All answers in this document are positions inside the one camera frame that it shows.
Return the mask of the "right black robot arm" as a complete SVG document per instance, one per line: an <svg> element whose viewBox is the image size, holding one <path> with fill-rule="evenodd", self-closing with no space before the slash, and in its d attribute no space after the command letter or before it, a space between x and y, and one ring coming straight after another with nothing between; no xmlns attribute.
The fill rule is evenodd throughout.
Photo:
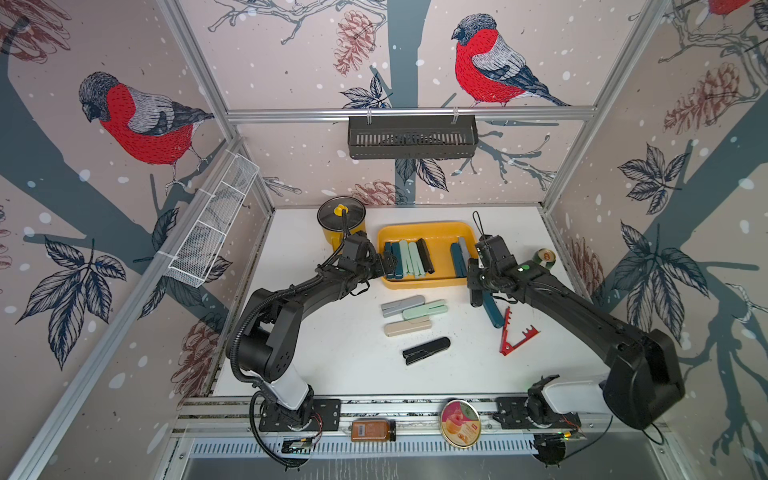
<svg viewBox="0 0 768 480"><path fill-rule="evenodd" d="M683 399L684 382L673 340L658 329L644 332L601 311L563 285L533 261L518 263L499 236L483 235L475 245L479 257L468 261L470 303L483 304L483 294L503 294L539 310L588 346L608 367L596 382L595 401L579 407L575 399L557 408L543 393L552 412L606 410L625 425L644 430Z"/></svg>

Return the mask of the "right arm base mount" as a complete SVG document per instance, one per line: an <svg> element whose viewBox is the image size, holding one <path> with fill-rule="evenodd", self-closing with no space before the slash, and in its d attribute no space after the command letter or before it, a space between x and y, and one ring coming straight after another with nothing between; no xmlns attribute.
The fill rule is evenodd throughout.
<svg viewBox="0 0 768 480"><path fill-rule="evenodd" d="M542 377L525 394L497 397L497 410L492 418L506 430L580 429L581 421L577 414L557 413L544 398L544 387L558 378L558 375Z"/></svg>

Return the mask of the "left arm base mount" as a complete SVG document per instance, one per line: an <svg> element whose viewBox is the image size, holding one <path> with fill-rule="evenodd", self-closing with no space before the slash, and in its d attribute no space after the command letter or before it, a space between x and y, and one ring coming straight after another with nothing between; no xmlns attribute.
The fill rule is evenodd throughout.
<svg viewBox="0 0 768 480"><path fill-rule="evenodd" d="M335 432L341 419L341 400L316 399L310 389L297 410L264 400L256 419L260 432Z"/></svg>

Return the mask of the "dark teal pliers bottom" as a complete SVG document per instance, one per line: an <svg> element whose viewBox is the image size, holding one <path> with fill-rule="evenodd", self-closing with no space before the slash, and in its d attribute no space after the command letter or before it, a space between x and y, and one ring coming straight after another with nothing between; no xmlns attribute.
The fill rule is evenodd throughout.
<svg viewBox="0 0 768 480"><path fill-rule="evenodd" d="M392 242L390 244L391 252L395 261L395 273L394 279L401 280L403 278L403 261L401 250L398 242Z"/></svg>

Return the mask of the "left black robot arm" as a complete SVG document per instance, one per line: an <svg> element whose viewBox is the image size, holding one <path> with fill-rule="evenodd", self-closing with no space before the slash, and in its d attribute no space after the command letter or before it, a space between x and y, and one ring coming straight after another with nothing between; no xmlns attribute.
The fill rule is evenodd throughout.
<svg viewBox="0 0 768 480"><path fill-rule="evenodd" d="M303 320L325 305L360 295L360 284L369 288L398 265L394 254L379 253L359 231L346 236L309 280L253 292L226 344L233 376L252 385L288 422L306 426L314 391L292 366Z"/></svg>

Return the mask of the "black pliers pair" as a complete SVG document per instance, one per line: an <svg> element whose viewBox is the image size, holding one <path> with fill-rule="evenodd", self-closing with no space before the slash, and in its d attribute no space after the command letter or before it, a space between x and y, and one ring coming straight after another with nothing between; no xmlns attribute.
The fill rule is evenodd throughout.
<svg viewBox="0 0 768 480"><path fill-rule="evenodd" d="M427 247L426 240L424 238L420 238L416 242L416 245L417 245L417 250L419 253L419 257L420 257L424 272L426 274L434 274L435 268L431 260L431 256Z"/></svg>

